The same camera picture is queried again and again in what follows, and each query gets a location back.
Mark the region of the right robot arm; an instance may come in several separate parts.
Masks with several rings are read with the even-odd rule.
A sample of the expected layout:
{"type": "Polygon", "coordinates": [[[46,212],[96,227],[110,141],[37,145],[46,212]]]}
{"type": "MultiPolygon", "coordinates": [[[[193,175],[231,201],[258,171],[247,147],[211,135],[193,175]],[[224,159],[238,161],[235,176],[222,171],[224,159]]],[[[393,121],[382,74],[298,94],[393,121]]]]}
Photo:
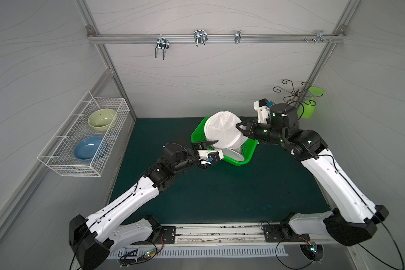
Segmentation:
{"type": "Polygon", "coordinates": [[[313,174],[335,204],[324,213],[290,213],[282,227],[290,234],[330,236],[344,246],[371,239],[388,217],[388,209],[359,190],[317,132],[300,129],[298,109],[263,99],[255,102],[255,111],[257,119],[237,123],[236,128],[252,140],[280,145],[313,174]]]}

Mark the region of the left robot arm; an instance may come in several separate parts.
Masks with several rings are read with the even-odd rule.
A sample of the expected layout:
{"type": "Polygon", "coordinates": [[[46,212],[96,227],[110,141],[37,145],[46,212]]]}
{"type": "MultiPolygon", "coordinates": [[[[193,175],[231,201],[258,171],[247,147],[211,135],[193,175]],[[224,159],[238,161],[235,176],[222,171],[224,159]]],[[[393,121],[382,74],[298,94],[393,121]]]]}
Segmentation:
{"type": "Polygon", "coordinates": [[[215,141],[200,141],[186,148],[174,142],[167,143],[163,155],[120,197],[88,217],[75,216],[69,222],[72,261],[77,262],[81,270],[94,270],[114,250],[145,241],[154,243],[162,227],[153,217],[128,226],[121,223],[171,187],[186,169],[194,165],[207,169],[220,162],[224,154],[214,144],[215,141]]]}

